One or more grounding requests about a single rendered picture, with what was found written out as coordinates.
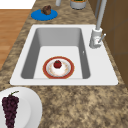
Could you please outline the silver tap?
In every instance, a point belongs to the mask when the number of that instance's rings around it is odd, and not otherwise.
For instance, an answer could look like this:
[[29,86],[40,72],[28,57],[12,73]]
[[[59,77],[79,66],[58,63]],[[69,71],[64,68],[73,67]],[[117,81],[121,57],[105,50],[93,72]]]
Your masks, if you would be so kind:
[[107,0],[98,0],[95,10],[95,15],[97,16],[96,26],[92,29],[91,38],[89,46],[92,49],[99,48],[101,46],[101,41],[105,37],[105,34],[102,33],[101,23],[105,12]]

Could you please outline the blue plate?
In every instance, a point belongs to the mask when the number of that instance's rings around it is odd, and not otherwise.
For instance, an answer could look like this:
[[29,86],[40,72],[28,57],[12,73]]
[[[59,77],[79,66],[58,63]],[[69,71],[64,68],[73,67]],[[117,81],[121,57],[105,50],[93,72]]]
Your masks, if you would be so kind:
[[45,15],[41,12],[41,10],[36,10],[31,13],[31,17],[35,20],[38,21],[47,21],[47,20],[52,20],[56,18],[58,13],[55,10],[52,10],[49,15]]

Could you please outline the white sink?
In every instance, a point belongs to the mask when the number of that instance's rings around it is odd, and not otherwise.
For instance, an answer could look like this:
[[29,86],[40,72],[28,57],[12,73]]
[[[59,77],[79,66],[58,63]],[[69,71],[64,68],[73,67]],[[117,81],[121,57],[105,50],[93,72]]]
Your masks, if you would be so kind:
[[[89,47],[94,25],[33,25],[16,64],[11,85],[117,85],[104,44]],[[67,79],[49,79],[44,63],[62,56],[74,64]]]

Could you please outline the small brown food piece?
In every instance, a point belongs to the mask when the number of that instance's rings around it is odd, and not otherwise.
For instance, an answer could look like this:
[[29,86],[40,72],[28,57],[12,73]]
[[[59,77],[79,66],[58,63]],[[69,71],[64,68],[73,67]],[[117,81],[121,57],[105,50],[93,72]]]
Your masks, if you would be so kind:
[[41,12],[45,15],[50,15],[51,14],[51,6],[50,5],[47,5],[47,6],[44,6],[42,9],[41,9]]

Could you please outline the red topped cupcake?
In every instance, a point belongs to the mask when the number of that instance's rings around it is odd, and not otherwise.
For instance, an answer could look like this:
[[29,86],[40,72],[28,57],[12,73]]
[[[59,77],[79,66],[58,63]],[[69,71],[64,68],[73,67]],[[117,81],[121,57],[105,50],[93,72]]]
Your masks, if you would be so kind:
[[54,62],[54,64],[53,64],[53,67],[54,67],[55,69],[60,69],[60,68],[62,67],[62,62],[59,61],[59,60],[56,60],[56,61]]

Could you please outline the red rimmed white plate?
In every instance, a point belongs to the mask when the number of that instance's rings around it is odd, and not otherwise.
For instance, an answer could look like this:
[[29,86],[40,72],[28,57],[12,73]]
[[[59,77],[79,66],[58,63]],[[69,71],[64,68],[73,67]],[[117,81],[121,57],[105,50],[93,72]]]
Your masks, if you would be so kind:
[[[56,60],[62,62],[62,67],[60,69],[55,69],[53,67],[53,64]],[[49,79],[67,79],[73,74],[74,69],[74,63],[70,59],[63,56],[49,58],[45,61],[42,67],[44,75]]]

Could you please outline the dark purple grape bunch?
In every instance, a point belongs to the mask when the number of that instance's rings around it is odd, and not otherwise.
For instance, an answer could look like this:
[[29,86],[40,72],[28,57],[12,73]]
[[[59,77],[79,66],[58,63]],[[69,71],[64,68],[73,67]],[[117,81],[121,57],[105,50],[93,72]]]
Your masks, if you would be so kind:
[[2,107],[5,114],[7,128],[14,128],[15,118],[17,114],[19,98],[15,96],[15,92],[10,93],[2,99]]

